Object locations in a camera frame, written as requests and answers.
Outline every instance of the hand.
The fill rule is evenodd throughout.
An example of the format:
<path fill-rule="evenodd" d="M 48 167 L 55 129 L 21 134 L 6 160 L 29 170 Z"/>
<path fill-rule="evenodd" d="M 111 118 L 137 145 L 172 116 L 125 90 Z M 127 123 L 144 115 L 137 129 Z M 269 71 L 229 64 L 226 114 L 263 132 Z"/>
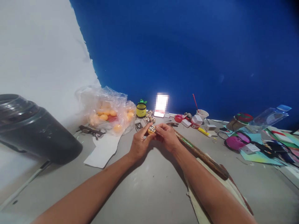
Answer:
<path fill-rule="evenodd" d="M 159 140 L 163 143 L 165 148 L 172 152 L 178 146 L 181 145 L 179 139 L 177 138 L 174 129 L 167 124 L 158 124 L 156 125 L 157 136 L 156 140 Z"/>
<path fill-rule="evenodd" d="M 137 160 L 141 159 L 141 157 L 144 156 L 146 153 L 146 150 L 149 146 L 149 143 L 151 140 L 153 140 L 156 137 L 156 134 L 150 134 L 144 139 L 144 135 L 147 133 L 147 130 L 153 123 L 148 123 L 144 128 L 139 130 L 136 134 L 133 136 L 133 141 L 131 145 L 131 149 L 128 153 L 128 156 L 136 162 Z"/>

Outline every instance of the white cup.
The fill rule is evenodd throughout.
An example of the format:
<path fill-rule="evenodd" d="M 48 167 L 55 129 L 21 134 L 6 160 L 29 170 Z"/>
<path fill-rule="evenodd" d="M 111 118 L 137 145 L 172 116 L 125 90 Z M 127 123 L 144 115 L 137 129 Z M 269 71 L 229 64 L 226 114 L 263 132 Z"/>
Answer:
<path fill-rule="evenodd" d="M 209 113 L 206 112 L 205 110 L 198 110 L 196 112 L 196 115 L 199 115 L 202 118 L 202 120 L 204 120 L 209 116 Z"/>

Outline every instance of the red straw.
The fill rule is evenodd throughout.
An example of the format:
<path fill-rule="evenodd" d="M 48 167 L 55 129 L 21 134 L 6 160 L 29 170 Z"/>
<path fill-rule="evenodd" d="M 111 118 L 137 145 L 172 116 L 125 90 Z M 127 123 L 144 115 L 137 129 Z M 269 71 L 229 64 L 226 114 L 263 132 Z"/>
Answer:
<path fill-rule="evenodd" d="M 196 103 L 194 94 L 193 94 L 193 98 L 194 98 L 194 102 L 195 102 L 195 105 L 196 105 L 196 109 L 197 109 L 197 111 L 198 111 L 198 107 L 197 107 L 197 103 Z"/>

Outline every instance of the bright light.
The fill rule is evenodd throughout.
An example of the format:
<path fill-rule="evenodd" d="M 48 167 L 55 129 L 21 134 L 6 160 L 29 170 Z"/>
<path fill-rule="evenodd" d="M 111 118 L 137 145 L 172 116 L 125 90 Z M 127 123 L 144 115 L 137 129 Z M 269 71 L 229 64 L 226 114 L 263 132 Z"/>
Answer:
<path fill-rule="evenodd" d="M 168 114 L 168 101 L 169 93 L 157 93 L 155 111 L 162 114 Z"/>

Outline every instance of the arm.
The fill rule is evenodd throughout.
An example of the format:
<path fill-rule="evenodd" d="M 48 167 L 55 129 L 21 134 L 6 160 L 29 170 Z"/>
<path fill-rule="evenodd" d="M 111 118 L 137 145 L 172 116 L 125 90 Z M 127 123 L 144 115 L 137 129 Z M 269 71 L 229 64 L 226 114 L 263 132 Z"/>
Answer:
<path fill-rule="evenodd" d="M 146 153 L 149 142 L 156 136 L 151 134 L 143 138 L 150 125 L 152 123 L 134 135 L 128 154 L 86 180 L 32 224 L 89 223 L 123 174 Z"/>
<path fill-rule="evenodd" d="M 156 125 L 156 137 L 175 157 L 214 224 L 256 223 L 234 196 L 180 143 L 172 127 Z"/>

